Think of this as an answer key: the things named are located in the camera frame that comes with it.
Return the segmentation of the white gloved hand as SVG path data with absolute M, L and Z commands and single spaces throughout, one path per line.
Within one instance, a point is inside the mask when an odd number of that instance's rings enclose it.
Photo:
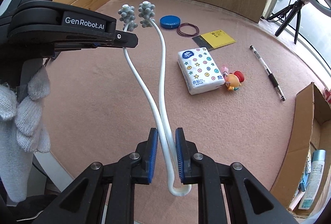
M 50 150 L 50 137 L 42 119 L 50 81 L 43 64 L 23 89 L 27 95 L 19 102 L 14 90 L 1 85 L 1 181 L 16 203 L 27 197 L 34 152 Z

